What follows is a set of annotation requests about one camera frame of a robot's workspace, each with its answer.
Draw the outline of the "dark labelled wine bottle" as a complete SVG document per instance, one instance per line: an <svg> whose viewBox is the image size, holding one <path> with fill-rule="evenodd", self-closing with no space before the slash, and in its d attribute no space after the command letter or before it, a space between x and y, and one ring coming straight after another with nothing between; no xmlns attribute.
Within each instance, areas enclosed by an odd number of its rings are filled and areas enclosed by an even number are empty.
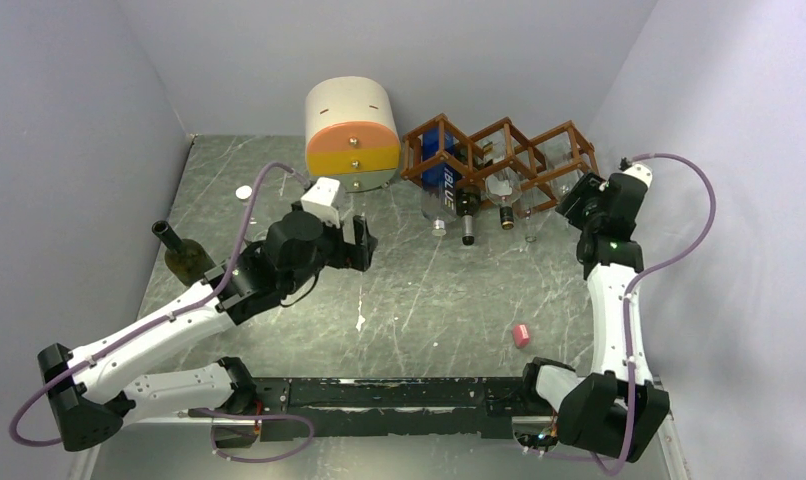
<svg viewBox="0 0 806 480"><path fill-rule="evenodd" d="M460 163L467 164L467 147L458 144L454 150L454 158ZM475 183L466 186L458 186L458 182L463 179L458 171L454 174L456 185L456 212L463 224L462 244L472 246L475 244L475 216L481 206L481 189Z"/></svg>

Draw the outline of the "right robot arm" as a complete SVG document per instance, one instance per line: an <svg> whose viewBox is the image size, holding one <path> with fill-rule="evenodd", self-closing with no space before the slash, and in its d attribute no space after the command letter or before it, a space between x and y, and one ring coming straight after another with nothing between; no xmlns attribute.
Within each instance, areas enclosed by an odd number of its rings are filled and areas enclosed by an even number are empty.
<svg viewBox="0 0 806 480"><path fill-rule="evenodd" d="M644 262L631 238L652 178L640 164L607 179L590 172L558 204L557 213L580 232L576 258L593 310L591 369L580 376L536 358L518 389L527 412L552 408L557 442L624 463L640 458L670 407L644 356L637 286Z"/></svg>

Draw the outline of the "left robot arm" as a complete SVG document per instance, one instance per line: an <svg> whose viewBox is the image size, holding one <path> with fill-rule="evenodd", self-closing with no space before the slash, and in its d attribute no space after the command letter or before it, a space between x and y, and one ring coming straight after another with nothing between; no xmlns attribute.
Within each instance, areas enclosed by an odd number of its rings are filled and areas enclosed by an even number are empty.
<svg viewBox="0 0 806 480"><path fill-rule="evenodd" d="M172 374L150 374L178 350L280 308L326 268L366 271L377 247L362 215L331 222L301 206L270 225L267 235L204 273L178 298L90 344L51 344L37 355L68 452L99 445L141 419L205 408L240 416L256 388L234 357Z"/></svg>

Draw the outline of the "clear labelled liquor bottle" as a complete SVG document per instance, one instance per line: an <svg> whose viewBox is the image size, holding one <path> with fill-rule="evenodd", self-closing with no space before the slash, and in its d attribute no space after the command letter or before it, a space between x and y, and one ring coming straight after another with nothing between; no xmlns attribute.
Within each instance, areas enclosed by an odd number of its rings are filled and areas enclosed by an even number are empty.
<svg viewBox="0 0 806 480"><path fill-rule="evenodd" d="M484 139L484 168L500 163L506 158L505 135L496 132ZM502 168L489 174L485 179L486 195L499 210L499 220L503 230L511 230L515 226L514 204L520 198L520 181L517 173L510 167Z"/></svg>

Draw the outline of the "blue square glass bottle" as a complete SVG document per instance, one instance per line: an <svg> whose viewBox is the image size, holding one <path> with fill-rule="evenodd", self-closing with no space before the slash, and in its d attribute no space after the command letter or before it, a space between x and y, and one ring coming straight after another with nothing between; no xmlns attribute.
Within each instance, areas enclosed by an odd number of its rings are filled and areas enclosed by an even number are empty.
<svg viewBox="0 0 806 480"><path fill-rule="evenodd" d="M453 137L450 133L445 132L444 142L445 151L453 156ZM433 128L423 134L422 161L435 156L438 150L439 130ZM439 162L421 173L421 212L430 222L430 231L434 236L444 236L447 225L457 218L455 183L458 179L458 173L446 162Z"/></svg>

